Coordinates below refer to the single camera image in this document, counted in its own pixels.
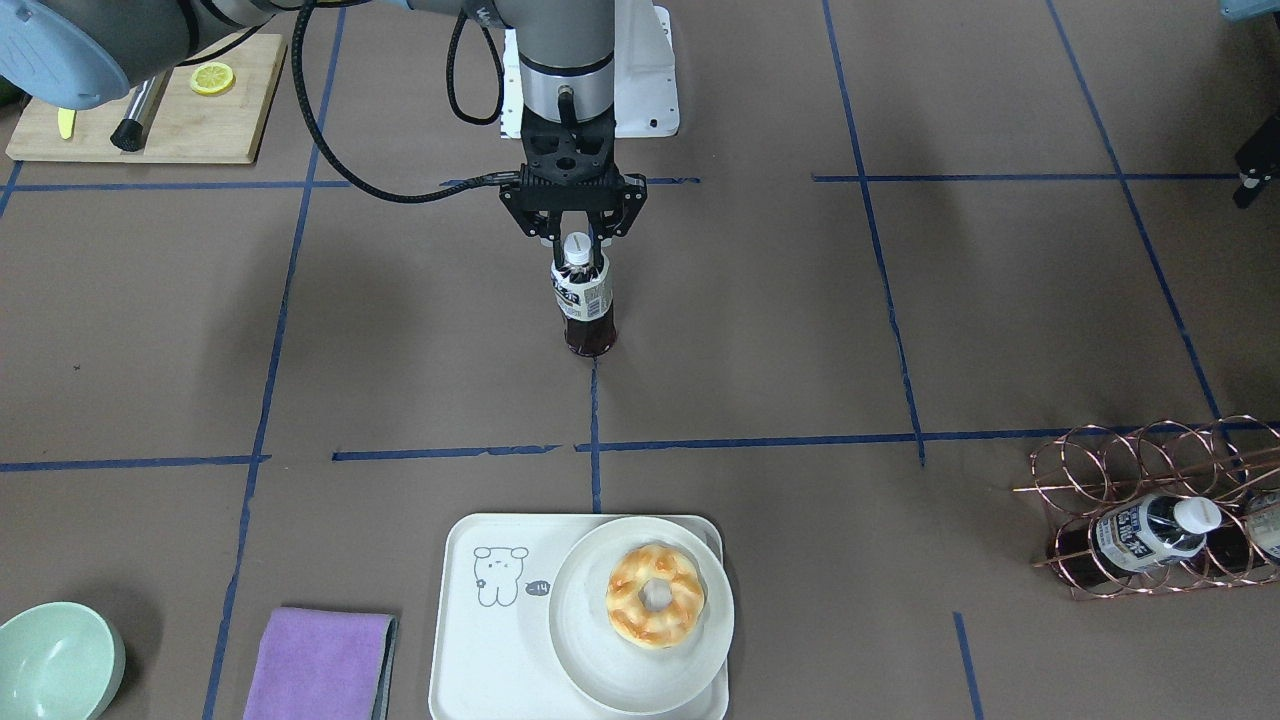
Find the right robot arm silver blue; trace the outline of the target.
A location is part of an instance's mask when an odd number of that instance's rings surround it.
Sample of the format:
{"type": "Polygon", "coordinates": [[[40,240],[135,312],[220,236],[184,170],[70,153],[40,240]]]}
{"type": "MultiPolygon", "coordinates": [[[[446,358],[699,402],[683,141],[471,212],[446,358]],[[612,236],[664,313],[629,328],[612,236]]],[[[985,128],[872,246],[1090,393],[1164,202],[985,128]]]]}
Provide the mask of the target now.
{"type": "Polygon", "coordinates": [[[590,259],[627,234],[648,197],[646,178],[614,163],[612,1],[408,1],[460,24],[509,29],[518,47],[524,164],[428,193],[393,193],[357,177],[323,137],[303,73],[315,1],[5,1],[3,76],[45,102],[87,110],[123,99],[137,85],[195,61],[239,31],[294,13],[291,72],[303,122],[319,152],[353,187],[398,204],[436,202],[495,187],[520,229],[552,246],[564,264],[562,218],[588,219],[590,259]]]}

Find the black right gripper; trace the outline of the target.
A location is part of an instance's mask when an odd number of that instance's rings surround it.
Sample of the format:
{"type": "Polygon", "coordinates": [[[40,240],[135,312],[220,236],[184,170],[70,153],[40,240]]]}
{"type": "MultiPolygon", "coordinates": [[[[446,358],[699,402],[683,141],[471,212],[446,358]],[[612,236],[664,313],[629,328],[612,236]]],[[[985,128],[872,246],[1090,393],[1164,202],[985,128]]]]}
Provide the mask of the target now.
{"type": "Polygon", "coordinates": [[[518,228],[552,250],[552,265],[566,268],[562,218],[582,211],[591,228],[591,264],[603,270],[604,247],[626,236],[646,199],[646,178],[623,174],[614,163],[614,109],[564,126],[525,108],[521,143],[525,164],[499,186],[500,201],[518,228]]]}

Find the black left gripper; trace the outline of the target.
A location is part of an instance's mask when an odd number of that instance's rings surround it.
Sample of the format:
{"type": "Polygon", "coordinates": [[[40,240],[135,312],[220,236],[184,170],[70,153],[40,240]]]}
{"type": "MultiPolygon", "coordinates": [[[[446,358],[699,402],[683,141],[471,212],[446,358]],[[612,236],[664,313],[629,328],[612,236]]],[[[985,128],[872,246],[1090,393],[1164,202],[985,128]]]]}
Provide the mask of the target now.
{"type": "Polygon", "coordinates": [[[1239,209],[1247,209],[1279,173],[1279,113],[1268,117],[1260,128],[1235,151],[1239,186],[1231,200],[1239,209]]]}

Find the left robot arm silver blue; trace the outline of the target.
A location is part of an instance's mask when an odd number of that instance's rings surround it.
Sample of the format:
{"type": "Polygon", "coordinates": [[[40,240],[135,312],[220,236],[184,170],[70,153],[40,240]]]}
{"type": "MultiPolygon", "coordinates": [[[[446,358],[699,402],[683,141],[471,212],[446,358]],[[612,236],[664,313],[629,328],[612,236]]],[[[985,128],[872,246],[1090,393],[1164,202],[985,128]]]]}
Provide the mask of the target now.
{"type": "MultiPolygon", "coordinates": [[[[1219,1],[1220,14],[1231,22],[1271,15],[1277,26],[1279,1],[1219,1]]],[[[1233,201],[1247,209],[1279,176],[1279,110],[1275,109],[1235,151],[1239,186],[1233,201]]]]}

